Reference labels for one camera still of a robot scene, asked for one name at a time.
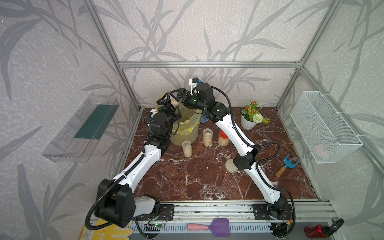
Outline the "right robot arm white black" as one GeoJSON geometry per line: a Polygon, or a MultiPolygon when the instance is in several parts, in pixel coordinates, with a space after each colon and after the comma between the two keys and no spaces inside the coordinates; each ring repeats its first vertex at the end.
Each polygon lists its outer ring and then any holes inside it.
{"type": "Polygon", "coordinates": [[[272,219],[280,219],[289,206],[289,201],[282,194],[282,191],[286,189],[273,187],[263,172],[261,163],[277,157],[280,153],[281,145],[278,142],[255,145],[249,140],[235,122],[229,97],[217,87],[207,83],[198,83],[192,91],[180,88],[169,92],[169,94],[175,101],[183,104],[186,108],[201,110],[204,116],[229,137],[239,154],[234,159],[235,166],[244,171],[258,187],[268,207],[268,215],[272,219]],[[270,145],[278,147],[277,153],[269,158],[257,161],[256,156],[258,152],[270,145]]]}

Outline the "green circuit board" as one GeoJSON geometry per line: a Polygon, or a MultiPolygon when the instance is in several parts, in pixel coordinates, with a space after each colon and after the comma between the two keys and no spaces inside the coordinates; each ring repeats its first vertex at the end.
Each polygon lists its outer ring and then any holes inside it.
{"type": "Polygon", "coordinates": [[[163,222],[163,223],[159,223],[159,222],[148,222],[146,224],[146,228],[151,230],[151,231],[154,231],[155,229],[158,231],[159,229],[161,228],[164,228],[166,226],[166,222],[163,222]]]}

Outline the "clear plastic wall shelf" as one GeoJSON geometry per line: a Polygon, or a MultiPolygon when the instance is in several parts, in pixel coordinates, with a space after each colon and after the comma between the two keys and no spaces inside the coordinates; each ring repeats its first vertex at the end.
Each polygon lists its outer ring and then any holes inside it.
{"type": "Polygon", "coordinates": [[[42,155],[55,163],[86,163],[119,106],[117,97],[90,94],[42,155]]]}

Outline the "white pot artificial flowers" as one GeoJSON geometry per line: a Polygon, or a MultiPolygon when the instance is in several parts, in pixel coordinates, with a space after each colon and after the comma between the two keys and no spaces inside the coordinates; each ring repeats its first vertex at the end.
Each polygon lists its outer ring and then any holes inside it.
{"type": "Polygon", "coordinates": [[[245,130],[251,130],[260,123],[268,125],[271,122],[269,118],[264,117],[260,113],[258,106],[259,104],[256,101],[252,101],[243,109],[241,125],[245,130]]]}

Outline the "clear oatmeal jar small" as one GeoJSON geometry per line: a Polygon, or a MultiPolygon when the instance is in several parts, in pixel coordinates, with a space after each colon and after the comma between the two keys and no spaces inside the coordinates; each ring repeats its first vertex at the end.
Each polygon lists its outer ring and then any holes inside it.
{"type": "Polygon", "coordinates": [[[183,147],[184,156],[186,158],[190,158],[193,154],[192,143],[190,141],[184,141],[182,143],[182,147],[183,147]]]}

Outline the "blue dotted work glove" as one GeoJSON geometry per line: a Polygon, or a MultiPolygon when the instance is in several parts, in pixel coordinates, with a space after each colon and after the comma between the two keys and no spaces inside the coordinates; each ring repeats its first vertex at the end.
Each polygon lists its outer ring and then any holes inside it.
{"type": "Polygon", "coordinates": [[[204,124],[204,123],[207,123],[209,121],[209,119],[205,116],[205,115],[202,115],[201,118],[200,118],[200,124],[204,124]]]}

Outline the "open clear oatmeal jar tall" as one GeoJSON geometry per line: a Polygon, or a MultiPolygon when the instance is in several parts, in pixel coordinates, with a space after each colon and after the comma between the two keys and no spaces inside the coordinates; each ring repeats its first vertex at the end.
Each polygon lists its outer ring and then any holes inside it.
{"type": "Polygon", "coordinates": [[[203,144],[205,147],[211,147],[213,145],[213,131],[211,129],[203,130],[203,144]]]}

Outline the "mesh trash bin yellow bag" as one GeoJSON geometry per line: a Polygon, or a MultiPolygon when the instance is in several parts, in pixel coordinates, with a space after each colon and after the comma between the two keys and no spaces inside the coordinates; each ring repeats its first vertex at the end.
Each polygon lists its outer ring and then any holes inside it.
{"type": "MultiPolygon", "coordinates": [[[[158,109],[160,106],[159,101],[170,100],[170,96],[167,96],[167,93],[159,98],[156,102],[155,109],[158,109]]],[[[180,102],[180,120],[179,122],[174,123],[173,132],[174,135],[171,136],[171,143],[176,146],[181,146],[184,141],[190,141],[193,143],[199,133],[199,122],[202,116],[201,110],[191,110],[183,105],[180,102]]]]}

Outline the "red lid oatmeal jar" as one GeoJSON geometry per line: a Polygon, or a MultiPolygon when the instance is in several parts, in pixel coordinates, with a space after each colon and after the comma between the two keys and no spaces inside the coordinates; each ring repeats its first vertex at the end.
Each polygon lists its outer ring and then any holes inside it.
{"type": "Polygon", "coordinates": [[[219,133],[218,144],[222,147],[226,147],[229,143],[229,137],[225,134],[223,130],[221,130],[219,133]]]}

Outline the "yellow dotted work glove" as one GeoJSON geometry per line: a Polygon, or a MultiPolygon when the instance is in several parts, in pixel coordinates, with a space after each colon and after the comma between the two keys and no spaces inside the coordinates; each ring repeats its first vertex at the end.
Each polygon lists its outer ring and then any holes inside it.
{"type": "Polygon", "coordinates": [[[133,226],[132,221],[130,221],[124,228],[110,225],[101,230],[91,231],[84,227],[80,240],[129,240],[134,232],[133,226]]]}

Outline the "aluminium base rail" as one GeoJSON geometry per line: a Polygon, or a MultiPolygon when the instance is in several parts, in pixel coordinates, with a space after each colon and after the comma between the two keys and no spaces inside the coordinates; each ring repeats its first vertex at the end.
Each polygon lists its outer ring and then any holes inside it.
{"type": "MultiPolygon", "coordinates": [[[[174,205],[173,217],[169,223],[208,223],[216,218],[227,218],[230,223],[283,222],[291,219],[285,217],[273,219],[267,214],[263,200],[227,200],[227,201],[161,201],[162,205],[174,205]]],[[[337,220],[338,216],[330,202],[310,199],[294,200],[296,222],[326,222],[337,220]]]]}

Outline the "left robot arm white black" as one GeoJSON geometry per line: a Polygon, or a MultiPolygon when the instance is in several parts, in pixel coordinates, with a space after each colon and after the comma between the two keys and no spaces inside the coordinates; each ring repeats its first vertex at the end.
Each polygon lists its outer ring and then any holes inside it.
{"type": "Polygon", "coordinates": [[[104,179],[99,184],[97,199],[85,219],[88,230],[100,230],[110,225],[123,228],[132,219],[152,214],[157,209],[155,199],[134,197],[141,179],[170,146],[174,122],[180,118],[172,100],[159,100],[157,105],[159,108],[151,115],[150,130],[140,154],[113,179],[104,179]]]}

